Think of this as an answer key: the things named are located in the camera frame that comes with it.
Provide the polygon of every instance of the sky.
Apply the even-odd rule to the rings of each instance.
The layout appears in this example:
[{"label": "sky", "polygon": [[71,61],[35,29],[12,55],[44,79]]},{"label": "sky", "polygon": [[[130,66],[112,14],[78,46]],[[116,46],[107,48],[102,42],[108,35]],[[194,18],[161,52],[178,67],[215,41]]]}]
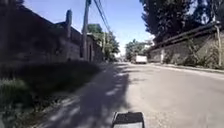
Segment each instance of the sky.
[{"label": "sky", "polygon": [[[120,42],[121,54],[125,53],[125,44],[136,39],[145,41],[153,36],[145,31],[141,18],[143,7],[139,0],[101,0],[104,13],[112,32]],[[25,6],[53,23],[65,21],[66,11],[72,10],[72,26],[81,31],[85,0],[25,0]],[[99,23],[107,31],[94,1],[89,10],[89,23]]]}]

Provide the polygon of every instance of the asphalt road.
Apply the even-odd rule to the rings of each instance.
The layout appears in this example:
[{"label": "asphalt road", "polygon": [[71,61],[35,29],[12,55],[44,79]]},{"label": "asphalt road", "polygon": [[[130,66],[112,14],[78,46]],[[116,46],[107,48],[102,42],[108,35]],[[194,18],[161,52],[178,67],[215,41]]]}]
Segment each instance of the asphalt road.
[{"label": "asphalt road", "polygon": [[43,118],[41,128],[110,127],[114,112],[143,112],[146,128],[223,128],[224,75],[111,64]]}]

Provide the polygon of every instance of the grass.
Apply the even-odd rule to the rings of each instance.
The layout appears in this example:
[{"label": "grass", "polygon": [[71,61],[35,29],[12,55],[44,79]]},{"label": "grass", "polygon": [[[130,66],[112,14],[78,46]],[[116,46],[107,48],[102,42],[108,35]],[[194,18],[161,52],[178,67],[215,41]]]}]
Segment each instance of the grass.
[{"label": "grass", "polygon": [[53,94],[74,92],[98,71],[97,66],[80,61],[24,66],[20,69],[4,68],[0,74],[0,112],[3,117],[17,117],[15,110],[18,106],[22,110],[44,109],[51,104],[49,97]]}]

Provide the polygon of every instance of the white truck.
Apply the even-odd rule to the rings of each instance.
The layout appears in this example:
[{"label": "white truck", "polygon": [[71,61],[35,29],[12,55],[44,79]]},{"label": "white truck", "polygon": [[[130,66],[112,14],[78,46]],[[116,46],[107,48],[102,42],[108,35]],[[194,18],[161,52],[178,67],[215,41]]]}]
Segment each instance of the white truck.
[{"label": "white truck", "polygon": [[147,63],[147,56],[137,55],[135,57],[136,64],[146,64]]}]

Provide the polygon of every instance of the curb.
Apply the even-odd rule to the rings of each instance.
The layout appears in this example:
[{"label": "curb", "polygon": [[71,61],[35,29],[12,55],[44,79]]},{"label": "curb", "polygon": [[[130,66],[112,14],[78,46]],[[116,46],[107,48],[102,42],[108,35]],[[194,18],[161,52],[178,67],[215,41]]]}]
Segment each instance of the curb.
[{"label": "curb", "polygon": [[163,66],[163,67],[170,67],[170,68],[177,68],[177,69],[187,69],[187,70],[194,70],[194,71],[202,71],[208,73],[218,73],[224,75],[224,70],[216,70],[216,69],[205,69],[205,68],[195,68],[195,67],[188,67],[188,66],[176,66],[172,64],[158,64],[154,63],[156,66]]}]

